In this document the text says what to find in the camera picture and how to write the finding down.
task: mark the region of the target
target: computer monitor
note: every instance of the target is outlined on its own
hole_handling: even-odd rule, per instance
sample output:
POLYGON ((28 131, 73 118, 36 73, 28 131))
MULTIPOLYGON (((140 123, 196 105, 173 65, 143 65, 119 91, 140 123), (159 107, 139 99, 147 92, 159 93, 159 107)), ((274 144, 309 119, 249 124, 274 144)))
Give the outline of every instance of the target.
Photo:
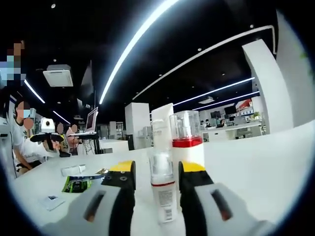
POLYGON ((97 110, 98 110, 98 107, 96 107, 93 111, 91 111, 88 114, 87 124, 85 126, 85 132, 95 131, 97 110))
POLYGON ((211 118, 221 118, 221 113, 219 111, 211 112, 210 116, 211 118))
POLYGON ((225 110, 225 113, 227 115, 236 113, 236 107, 235 106, 225 107, 224 110, 225 110))

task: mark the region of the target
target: red cap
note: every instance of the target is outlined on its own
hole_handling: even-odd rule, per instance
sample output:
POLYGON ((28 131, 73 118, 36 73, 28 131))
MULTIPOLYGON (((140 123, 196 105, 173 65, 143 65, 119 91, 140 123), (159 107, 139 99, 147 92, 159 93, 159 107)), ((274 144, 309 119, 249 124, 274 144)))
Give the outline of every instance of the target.
POLYGON ((197 146, 202 143, 202 138, 200 136, 182 138, 182 139, 173 139, 174 148, 190 148, 197 146))

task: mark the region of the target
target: laptop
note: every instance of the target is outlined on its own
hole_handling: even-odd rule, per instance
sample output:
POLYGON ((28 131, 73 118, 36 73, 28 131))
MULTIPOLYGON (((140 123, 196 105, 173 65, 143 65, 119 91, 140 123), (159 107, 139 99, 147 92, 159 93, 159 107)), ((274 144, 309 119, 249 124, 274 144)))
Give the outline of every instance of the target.
POLYGON ((96 116, 97 116, 97 110, 98 107, 96 107, 93 111, 91 111, 88 114, 87 117, 87 124, 85 126, 85 132, 84 133, 78 133, 78 134, 70 134, 69 136, 85 136, 85 135, 91 135, 96 134, 95 127, 96 127, 96 116))

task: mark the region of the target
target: robot camera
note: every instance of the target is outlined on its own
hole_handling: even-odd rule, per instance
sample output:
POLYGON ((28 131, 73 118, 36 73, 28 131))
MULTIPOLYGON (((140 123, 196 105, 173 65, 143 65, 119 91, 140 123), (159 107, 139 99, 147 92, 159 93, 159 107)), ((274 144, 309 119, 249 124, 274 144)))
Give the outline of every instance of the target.
POLYGON ((42 118, 40 123, 42 133, 55 133, 55 124, 52 119, 42 118))

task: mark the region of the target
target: green package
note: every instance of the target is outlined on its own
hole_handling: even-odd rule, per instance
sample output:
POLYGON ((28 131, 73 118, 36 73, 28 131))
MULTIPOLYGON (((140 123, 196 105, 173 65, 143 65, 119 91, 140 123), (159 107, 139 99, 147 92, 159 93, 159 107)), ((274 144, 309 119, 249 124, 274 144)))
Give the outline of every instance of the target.
POLYGON ((101 184, 102 178, 105 175, 98 176, 68 176, 63 187, 63 192, 65 193, 82 193, 94 182, 99 182, 101 184))

